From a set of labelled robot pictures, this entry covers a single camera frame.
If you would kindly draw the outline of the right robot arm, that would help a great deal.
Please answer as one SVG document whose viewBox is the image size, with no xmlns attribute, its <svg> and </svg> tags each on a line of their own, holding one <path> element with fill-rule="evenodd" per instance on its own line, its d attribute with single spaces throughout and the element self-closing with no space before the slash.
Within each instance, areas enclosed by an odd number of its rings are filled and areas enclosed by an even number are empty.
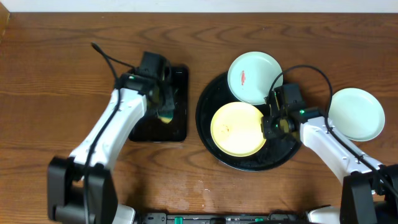
<svg viewBox="0 0 398 224">
<path fill-rule="evenodd" d="M 307 213 L 310 223 L 397 223 L 397 166 L 385 166 L 342 135 L 318 109 L 263 117 L 266 139 L 287 137 L 311 149 L 342 183 L 339 208 Z"/>
</svg>

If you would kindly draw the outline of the green yellow sponge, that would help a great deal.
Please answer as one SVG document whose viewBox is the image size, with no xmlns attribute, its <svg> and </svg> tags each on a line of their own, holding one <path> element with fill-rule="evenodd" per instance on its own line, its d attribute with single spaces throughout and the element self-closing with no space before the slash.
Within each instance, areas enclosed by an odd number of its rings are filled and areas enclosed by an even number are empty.
<svg viewBox="0 0 398 224">
<path fill-rule="evenodd" d="M 161 120 L 161 122 L 169 124 L 174 118 L 174 111 L 173 110 L 159 111 L 157 113 L 157 117 Z"/>
</svg>

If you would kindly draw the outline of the yellow plate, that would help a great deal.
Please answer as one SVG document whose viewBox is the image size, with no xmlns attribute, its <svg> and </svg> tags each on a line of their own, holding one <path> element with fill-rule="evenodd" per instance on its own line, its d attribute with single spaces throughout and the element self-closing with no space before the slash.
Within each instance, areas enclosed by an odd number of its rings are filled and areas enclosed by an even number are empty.
<svg viewBox="0 0 398 224">
<path fill-rule="evenodd" d="M 243 102 L 225 104 L 212 117 L 212 140 L 230 156 L 251 156 L 266 143 L 261 127 L 262 118 L 263 114 L 253 105 Z"/>
</svg>

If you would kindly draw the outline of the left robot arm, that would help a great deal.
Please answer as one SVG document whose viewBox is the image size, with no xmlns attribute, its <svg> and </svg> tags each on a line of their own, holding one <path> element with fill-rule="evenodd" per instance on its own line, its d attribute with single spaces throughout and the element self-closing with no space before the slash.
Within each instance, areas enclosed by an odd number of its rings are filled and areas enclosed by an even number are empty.
<svg viewBox="0 0 398 224">
<path fill-rule="evenodd" d="M 47 215 L 59 223 L 134 223 L 118 202 L 113 169 L 131 131 L 146 116 L 175 108 L 174 68 L 140 66 L 115 78 L 111 99 L 93 129 L 67 158 L 47 168 Z"/>
</svg>

